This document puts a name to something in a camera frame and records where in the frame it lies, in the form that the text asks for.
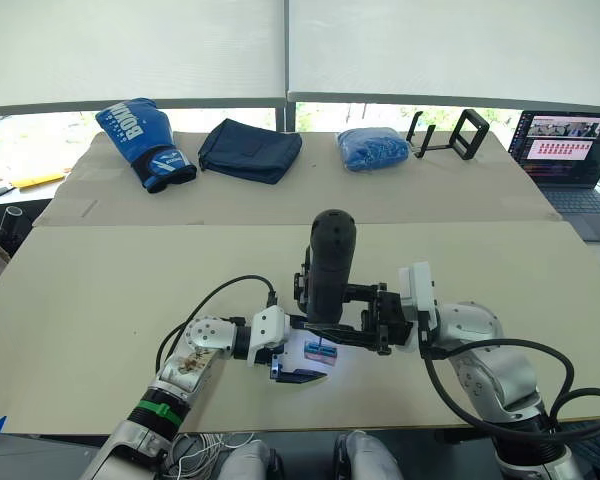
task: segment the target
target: laptop keyboard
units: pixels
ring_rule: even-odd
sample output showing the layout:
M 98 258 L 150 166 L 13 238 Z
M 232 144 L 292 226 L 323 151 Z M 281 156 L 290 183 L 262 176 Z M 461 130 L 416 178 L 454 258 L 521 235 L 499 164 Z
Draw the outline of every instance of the laptop keyboard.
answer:
M 543 190 L 542 193 L 559 212 L 600 213 L 600 195 L 591 190 Z

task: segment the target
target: gray floor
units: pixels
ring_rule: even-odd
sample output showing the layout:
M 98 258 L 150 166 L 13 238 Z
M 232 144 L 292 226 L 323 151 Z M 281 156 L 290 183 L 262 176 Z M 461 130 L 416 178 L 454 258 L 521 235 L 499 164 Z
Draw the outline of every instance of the gray floor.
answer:
M 258 434 L 282 456 L 288 480 L 331 480 L 334 441 L 341 432 Z M 398 460 L 405 480 L 500 479 L 489 440 L 442 445 L 431 431 L 377 431 Z M 0 480 L 79 478 L 97 449 L 0 435 Z M 588 472 L 587 478 L 595 478 Z

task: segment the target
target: yellow object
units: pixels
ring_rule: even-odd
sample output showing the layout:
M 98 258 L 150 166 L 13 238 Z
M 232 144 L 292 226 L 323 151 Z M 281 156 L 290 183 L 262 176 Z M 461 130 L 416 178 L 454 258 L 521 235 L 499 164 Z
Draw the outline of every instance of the yellow object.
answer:
M 11 182 L 11 185 L 17 188 L 26 188 L 33 187 L 35 185 L 40 185 L 41 183 L 47 182 L 55 182 L 56 180 L 62 180 L 64 178 L 64 173 L 52 173 L 48 175 L 40 175 L 38 177 L 29 177 L 22 178 L 20 180 L 15 180 Z

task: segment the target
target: wire bundle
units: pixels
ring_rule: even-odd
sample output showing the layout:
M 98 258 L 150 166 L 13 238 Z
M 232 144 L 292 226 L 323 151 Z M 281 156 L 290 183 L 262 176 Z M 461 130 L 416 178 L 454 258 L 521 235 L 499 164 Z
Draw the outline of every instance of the wire bundle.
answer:
M 171 342 L 171 347 L 169 347 L 169 350 L 167 351 L 167 357 L 169 357 L 175 351 L 176 346 L 178 345 L 178 341 L 180 340 L 180 337 L 182 337 L 182 334 L 184 333 L 184 329 L 186 328 L 187 324 L 191 320 L 193 320 L 193 318 L 198 314 L 202 307 L 204 307 L 204 305 L 209 300 L 211 300 L 211 298 L 213 298 L 213 296 L 216 295 L 220 290 L 223 290 L 229 285 L 233 285 L 234 283 L 242 282 L 244 280 L 258 280 L 267 286 L 267 288 L 269 289 L 269 293 L 267 294 L 267 307 L 270 307 L 271 305 L 275 305 L 277 303 L 276 291 L 273 289 L 273 285 L 269 280 L 260 275 L 242 275 L 240 277 L 235 277 L 231 280 L 224 282 L 222 285 L 214 288 L 206 297 L 204 297 L 202 301 L 198 304 L 198 306 L 193 309 L 193 312 L 189 314 L 186 320 L 178 324 L 173 330 L 171 330 L 167 334 L 166 337 L 164 337 L 162 343 L 160 343 L 160 347 L 158 348 L 158 353 L 156 354 L 156 373 L 158 373 L 160 367 L 162 366 L 162 354 L 167 344 L 169 343 L 169 340 L 175 335 L 175 338 Z
M 439 356 L 436 359 L 444 360 L 455 355 L 467 352 L 474 348 L 484 347 L 500 347 L 500 346 L 514 346 L 531 348 L 533 350 L 539 350 L 547 355 L 554 357 L 559 360 L 565 368 L 565 379 L 562 383 L 562 388 L 553 402 L 553 406 L 549 412 L 549 421 L 553 425 L 555 432 L 546 433 L 531 433 L 516 431 L 502 426 L 498 426 L 493 423 L 485 422 L 477 417 L 474 417 L 469 412 L 464 410 L 458 405 L 445 390 L 440 377 L 436 372 L 435 366 L 433 365 L 433 356 L 431 351 L 428 349 L 422 350 L 422 359 L 424 360 L 425 367 L 429 379 L 433 384 L 433 388 L 438 393 L 438 396 L 442 401 L 451 409 L 462 420 L 467 422 L 469 425 L 481 430 L 491 436 L 501 438 L 503 440 L 509 440 L 513 442 L 527 442 L 527 443 L 547 443 L 547 444 L 564 444 L 569 442 L 580 442 L 583 440 L 589 440 L 600 435 L 600 420 L 592 422 L 591 425 L 583 428 L 573 429 L 570 431 L 559 431 L 560 423 L 558 422 L 558 412 L 560 409 L 571 400 L 580 397 L 600 397 L 600 388 L 580 388 L 571 390 L 573 381 L 575 378 L 575 369 L 571 361 L 566 355 L 559 352 L 558 350 L 551 348 L 547 345 L 538 342 L 532 342 L 530 340 L 520 340 L 514 338 L 500 338 L 493 340 L 480 340 L 477 342 L 467 343 L 461 347 L 445 352 L 445 355 Z
M 162 475 L 162 478 L 208 480 L 211 478 L 220 453 L 247 445 L 253 440 L 254 434 L 249 434 L 249 437 L 238 445 L 228 443 L 233 435 L 235 434 L 228 435 L 228 438 L 225 438 L 225 435 L 217 433 L 200 433 L 193 436 L 189 434 L 178 435 L 169 449 L 169 454 L 165 460 L 169 467 L 167 467 L 166 473 Z M 183 439 L 190 440 L 191 444 L 180 457 L 176 458 L 174 451 Z M 192 454 L 187 454 L 196 444 L 196 440 L 200 441 L 199 450 Z

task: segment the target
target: white roller shade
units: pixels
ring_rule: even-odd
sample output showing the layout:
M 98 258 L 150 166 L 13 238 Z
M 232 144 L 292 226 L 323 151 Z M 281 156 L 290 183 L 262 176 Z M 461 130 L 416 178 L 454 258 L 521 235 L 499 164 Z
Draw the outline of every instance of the white roller shade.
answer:
M 277 105 L 284 48 L 278 0 L 0 1 L 0 107 Z
M 289 1 L 290 100 L 600 106 L 600 0 Z

